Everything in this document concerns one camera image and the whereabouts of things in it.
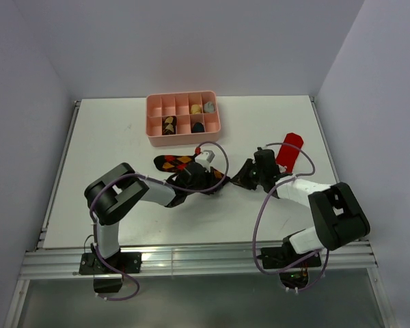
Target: sock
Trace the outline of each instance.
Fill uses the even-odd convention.
[[[218,169],[215,169],[214,167],[210,167],[210,172],[207,174],[207,181],[208,181],[208,188],[215,186],[223,177],[223,173],[221,173]],[[220,189],[223,188],[224,185],[226,185],[229,181],[231,181],[231,178],[229,176],[225,177],[225,180],[219,185],[216,189],[209,191],[208,193],[205,193],[206,195],[212,195],[213,193],[219,191]]]
[[[159,171],[177,173],[194,161],[196,156],[160,155],[154,158],[153,163]]]

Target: pink organizer tray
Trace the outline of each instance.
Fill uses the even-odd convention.
[[[214,113],[204,113],[204,104],[208,101],[214,104]],[[190,114],[191,105],[199,105],[201,113]],[[163,135],[163,122],[167,116],[176,116],[175,135]],[[205,132],[191,133],[196,122],[204,125]],[[146,99],[146,134],[154,147],[217,141],[219,133],[219,110],[216,94],[212,91],[151,94]]]

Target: white table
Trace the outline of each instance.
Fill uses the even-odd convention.
[[[219,143],[228,153],[230,176],[253,156],[257,146],[281,142],[289,132],[302,136],[303,149],[316,164],[310,180],[334,183],[333,168],[308,96],[218,97]],[[82,100],[49,216],[44,248],[82,247],[92,233],[83,191],[121,162],[155,178],[160,154],[193,154],[195,145],[154,148],[145,134],[145,98]],[[223,171],[216,147],[213,166]],[[308,172],[300,155],[294,172]],[[195,194],[175,208],[139,202],[120,223],[121,245],[177,245],[247,242],[266,193],[228,184],[218,195]],[[272,199],[262,218],[259,241],[281,240],[312,226],[308,208]]]

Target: black mount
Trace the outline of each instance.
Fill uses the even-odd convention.
[[[97,257],[93,245],[91,245],[91,253],[84,253],[81,257],[79,266],[79,275],[106,275],[115,273],[108,269]],[[118,251],[114,255],[105,259],[105,261],[125,273],[139,273],[141,269],[141,253],[121,252]],[[123,284],[122,278],[94,278],[94,292],[99,294],[118,292]]]
[[[279,166],[275,162],[275,153],[272,149],[258,148],[254,152],[253,159],[247,159],[240,171],[231,179],[231,182],[247,190],[256,190],[260,185],[268,193],[275,183],[289,176],[288,173],[279,172]]]
[[[265,269],[280,269],[287,267],[289,264],[299,260],[300,258],[304,257],[305,255],[309,254],[296,254],[293,246],[290,244],[289,238],[287,236],[282,241],[282,246],[280,247],[263,247],[261,251],[261,255],[257,256],[259,260],[262,261],[262,267]],[[320,267],[322,262],[320,261],[320,256],[312,256],[307,260],[297,264],[294,268],[301,268],[307,264],[308,267]]]

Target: purple cable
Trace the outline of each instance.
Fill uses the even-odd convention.
[[[258,228],[260,227],[261,216],[262,216],[262,214],[263,214],[263,212],[264,212],[264,210],[265,210],[265,208],[266,208],[267,202],[269,201],[269,199],[271,198],[271,196],[273,195],[273,193],[276,191],[276,189],[278,189],[280,186],[282,186],[282,185],[284,185],[284,184],[286,184],[286,183],[288,183],[288,182],[295,181],[295,180],[296,180],[298,177],[300,177],[300,176],[312,176],[312,175],[316,172],[316,166],[314,165],[313,160],[308,156],[308,154],[307,154],[306,152],[304,152],[304,151],[303,151],[302,149],[300,149],[299,147],[296,147],[295,145],[292,145],[291,143],[286,143],[286,142],[268,143],[268,144],[266,145],[266,147],[274,146],[274,145],[290,146],[290,147],[292,147],[292,148],[294,148],[294,149],[297,149],[297,150],[298,150],[301,154],[303,154],[303,155],[306,157],[306,159],[310,162],[310,164],[311,164],[311,166],[312,166],[312,171],[311,171],[310,173],[298,173],[298,174],[295,174],[295,176],[294,176],[293,178],[290,178],[290,179],[288,179],[288,180],[281,181],[281,182],[277,183],[277,184],[269,191],[269,193],[267,194],[266,198],[264,199],[264,201],[263,201],[263,203],[262,203],[262,206],[261,206],[261,208],[260,208],[260,212],[258,213],[257,220],[256,220],[256,222],[255,222],[254,234],[253,234],[253,236],[252,236],[252,256],[254,257],[254,262],[255,262],[255,266],[257,267],[257,269],[258,269],[261,273],[264,273],[265,275],[279,275],[280,273],[283,273],[283,272],[287,271],[288,269],[293,268],[295,265],[297,265],[297,264],[299,264],[299,263],[301,263],[301,262],[307,260],[308,258],[311,258],[312,256],[318,254],[319,251],[320,251],[319,249],[317,249],[316,251],[312,251],[311,253],[307,254],[306,256],[300,258],[300,259],[297,260],[297,261],[294,261],[292,264],[289,264],[288,266],[286,266],[286,267],[284,267],[284,268],[282,268],[282,269],[279,269],[278,271],[265,271],[265,270],[261,267],[260,263],[258,262],[257,253],[256,253],[256,249],[257,249],[257,246],[256,246],[256,243],[257,243],[257,233],[258,233]],[[324,264],[323,264],[323,268],[322,268],[322,270],[320,271],[319,276],[318,276],[311,284],[308,284],[306,287],[299,289],[299,291],[306,290],[306,289],[312,287],[315,283],[317,283],[317,282],[319,281],[319,279],[323,276],[323,273],[325,272],[325,269],[327,268],[328,259],[329,259],[329,251],[327,250],[327,255],[326,255],[326,258],[325,258],[325,261],[324,261]]]
[[[97,194],[97,196],[94,198],[93,202],[90,205],[90,217],[91,217],[91,220],[94,223],[94,225],[93,225],[94,242],[95,243],[98,242],[98,239],[97,239],[97,219],[94,216],[94,208],[95,208],[97,202],[99,201],[100,197],[102,197],[103,193],[105,193],[106,190],[110,189],[113,185],[119,183],[119,181],[122,181],[122,180],[127,179],[127,178],[136,177],[136,178],[140,178],[140,179],[143,179],[143,180],[149,180],[149,181],[152,181],[152,182],[155,182],[155,183],[159,183],[160,185],[167,185],[167,186],[170,186],[173,189],[186,191],[186,192],[189,192],[189,193],[206,193],[206,192],[209,192],[209,191],[212,191],[212,190],[216,189],[219,185],[221,185],[223,183],[223,181],[225,180],[225,177],[228,175],[228,171],[230,169],[230,162],[229,162],[228,156],[227,156],[225,150],[218,143],[213,142],[213,141],[205,141],[205,142],[200,143],[198,145],[198,147],[203,146],[204,144],[212,144],[214,146],[217,146],[220,149],[220,151],[223,153],[223,156],[225,157],[225,162],[226,162],[225,174],[222,176],[222,178],[220,179],[220,181],[217,184],[215,184],[213,187],[210,187],[210,188],[207,188],[207,189],[193,190],[193,189],[186,189],[186,188],[177,187],[177,186],[174,186],[174,185],[172,185],[170,183],[167,183],[165,181],[160,181],[160,180],[157,180],[157,179],[154,179],[154,178],[149,178],[147,176],[144,176],[144,175],[138,174],[138,173],[129,173],[129,174],[125,174],[123,176],[120,176],[119,178],[115,179],[114,181],[111,181],[109,184],[107,184],[105,187],[103,187],[103,189],[100,190],[100,192]],[[133,294],[129,295],[129,296],[125,296],[125,297],[102,297],[100,295],[98,295],[98,296],[102,299],[106,299],[107,301],[125,301],[127,299],[131,299],[132,297],[134,297],[139,292],[139,282],[134,277],[132,277],[131,275],[128,275],[125,272],[121,272],[120,270],[117,270],[113,266],[109,265],[105,261],[105,259],[102,257],[102,255],[100,254],[100,250],[98,248],[98,245],[95,245],[94,249],[96,250],[96,254],[97,254],[98,259],[108,269],[112,270],[113,272],[119,273],[120,275],[122,275],[125,278],[130,279],[135,285],[137,285],[136,291]]]

